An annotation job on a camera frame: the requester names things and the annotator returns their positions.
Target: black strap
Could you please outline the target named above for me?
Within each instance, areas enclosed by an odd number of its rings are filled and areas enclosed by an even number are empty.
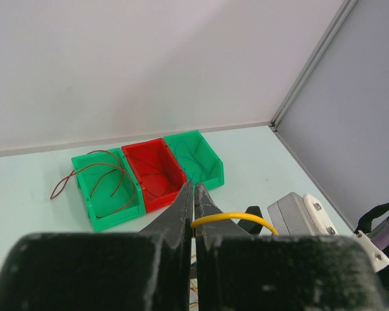
[[[382,216],[387,211],[389,211],[389,203],[374,207],[372,210],[370,210],[360,218],[355,233],[361,230],[363,231],[363,233],[368,234],[371,231],[371,222],[373,221],[373,219]]]

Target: screw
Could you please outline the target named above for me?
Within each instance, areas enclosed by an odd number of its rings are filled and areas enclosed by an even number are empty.
[[[314,204],[314,208],[315,208],[317,211],[321,211],[321,210],[322,210],[321,205],[318,204],[318,203],[315,203],[315,204]]]
[[[328,227],[328,228],[327,228],[327,232],[328,232],[330,235],[335,235],[335,234],[336,234],[336,231],[335,231],[332,227]]]

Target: white wall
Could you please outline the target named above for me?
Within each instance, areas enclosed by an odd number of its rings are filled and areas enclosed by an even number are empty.
[[[342,0],[1,0],[0,150],[268,122]]]
[[[354,226],[389,202],[389,0],[359,1],[278,131]]]

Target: yellow cable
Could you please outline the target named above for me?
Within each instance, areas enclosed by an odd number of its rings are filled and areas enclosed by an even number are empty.
[[[192,222],[190,227],[192,229],[194,229],[199,225],[208,224],[210,222],[219,222],[221,220],[227,220],[227,219],[232,219],[232,218],[245,219],[245,220],[249,220],[251,222],[256,222],[256,223],[266,227],[267,229],[269,229],[274,235],[279,235],[277,230],[274,228],[274,226],[272,226],[264,218],[261,218],[261,217],[255,216],[255,215],[251,215],[251,214],[246,214],[246,213],[220,213],[220,214],[214,214],[214,215],[210,215],[210,216],[204,216],[204,217],[198,218],[194,222]]]

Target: plastic bin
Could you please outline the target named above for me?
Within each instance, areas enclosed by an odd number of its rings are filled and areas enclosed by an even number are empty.
[[[135,188],[133,187],[130,178],[124,175],[117,192],[111,196],[117,188],[122,176],[122,172],[120,170],[115,170],[106,174],[101,179],[98,187],[95,189],[91,197],[91,192],[98,180],[105,173],[108,173],[114,168],[104,165],[96,165],[77,174],[78,187],[82,190],[88,217],[91,220],[94,230],[96,231],[105,230],[145,214],[141,187],[139,186],[138,180],[134,176],[130,165],[126,161],[123,152],[120,148],[111,149],[109,151],[117,156],[121,162],[121,166],[130,175]],[[118,165],[116,158],[106,152],[97,152],[94,154],[86,154],[72,158],[73,167],[76,171],[89,164],[99,162]],[[129,203],[129,205],[123,210],[115,213],[116,210],[127,204],[132,199],[133,195],[134,199],[132,202]]]
[[[164,137],[165,142],[194,184],[203,183],[208,190],[225,183],[223,162],[199,131]]]
[[[187,178],[165,141],[130,144],[122,150],[143,190],[146,212],[170,205]]]

